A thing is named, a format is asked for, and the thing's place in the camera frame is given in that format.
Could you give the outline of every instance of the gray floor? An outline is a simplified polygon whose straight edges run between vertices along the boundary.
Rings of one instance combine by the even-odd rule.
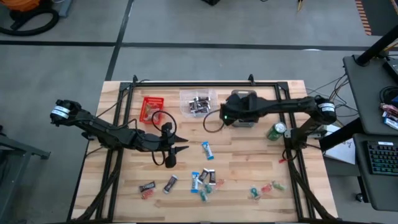
[[[0,34],[0,40],[115,42],[127,2],[75,1],[70,17],[53,30],[34,37]],[[354,0],[306,0],[300,13],[296,8],[296,0],[221,0],[215,7],[199,0],[135,0],[123,41],[369,46],[378,39],[364,33]],[[35,18],[27,27],[46,19]],[[10,20],[0,6],[0,26],[6,24]],[[48,161],[35,158],[29,164],[13,205],[14,219],[33,224],[66,219],[87,142],[78,128],[51,125],[50,110],[57,99],[69,99],[95,112],[112,52],[113,47],[0,45],[0,124],[9,137],[52,152]],[[112,80],[133,75],[243,80],[252,73],[257,80],[302,79],[307,88],[316,88],[342,76],[342,58],[352,54],[360,52],[122,47]],[[319,92],[329,95],[332,89],[330,85]],[[340,93],[355,107],[349,86]],[[340,118],[343,123],[352,119]],[[356,178],[333,176],[330,183],[340,218],[381,223],[398,219],[398,213],[355,202]]]

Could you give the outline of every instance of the red basket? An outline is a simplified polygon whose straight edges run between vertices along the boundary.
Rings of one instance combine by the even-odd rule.
[[[144,124],[152,124],[152,114],[155,113],[157,110],[163,110],[163,103],[164,98],[145,96],[141,106],[139,121]],[[161,115],[161,113],[155,114],[155,116],[158,117],[158,119],[154,119],[154,123],[156,125],[160,124],[160,120],[162,119]]]

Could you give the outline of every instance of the computer keyboard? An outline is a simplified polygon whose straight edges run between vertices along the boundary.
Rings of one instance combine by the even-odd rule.
[[[367,141],[372,174],[398,175],[398,143]]]

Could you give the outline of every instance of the green soda can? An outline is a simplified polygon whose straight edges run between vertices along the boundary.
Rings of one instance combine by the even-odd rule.
[[[282,122],[278,122],[270,128],[267,132],[267,138],[271,141],[278,140],[286,131],[286,125]]]

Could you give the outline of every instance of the wooden table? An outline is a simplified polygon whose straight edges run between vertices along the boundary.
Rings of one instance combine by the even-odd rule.
[[[302,80],[287,81],[292,98],[306,96]],[[116,102],[120,82],[105,82],[99,99],[97,114],[102,113]],[[207,133],[202,126],[203,118],[186,118],[180,111],[180,89],[190,88],[135,88],[129,118],[139,118],[144,96],[165,98],[164,110],[177,120],[178,136],[189,142],[176,146],[190,146],[177,154],[177,165],[173,169],[156,166],[150,153],[124,150],[123,164],[119,180],[118,197],[114,211],[115,222],[294,222],[297,221],[292,186],[287,163],[279,164],[284,143],[282,138],[276,142],[268,141],[265,132],[279,120],[277,114],[261,118],[253,128],[224,128],[218,133]],[[224,101],[233,89],[256,90],[257,95],[274,100],[275,92],[270,87],[216,88],[217,103]],[[120,124],[123,119],[121,110]],[[216,129],[221,124],[217,114],[208,118],[208,129]],[[112,123],[114,110],[101,118]],[[295,114],[297,125],[308,119],[303,113]],[[138,124],[139,129],[159,134],[151,124]],[[215,159],[208,161],[201,147],[203,141],[209,141]],[[308,143],[318,144],[315,140]],[[98,148],[98,142],[91,142],[88,152]],[[330,189],[328,176],[319,149],[308,147],[303,150],[310,188],[321,204],[337,217],[335,203]],[[72,218],[80,216],[98,193],[103,176],[106,150],[91,154],[85,161],[80,185],[73,208]],[[216,170],[217,179],[226,182],[219,191],[209,195],[209,202],[203,203],[198,194],[190,193],[192,171],[202,169]],[[172,192],[162,192],[170,176],[178,177]],[[141,199],[139,185],[155,181],[155,195],[148,200]],[[287,190],[272,190],[263,194],[259,201],[250,198],[249,188],[257,188],[276,180],[287,186]],[[305,197],[300,189],[300,198],[304,214],[308,214]]]

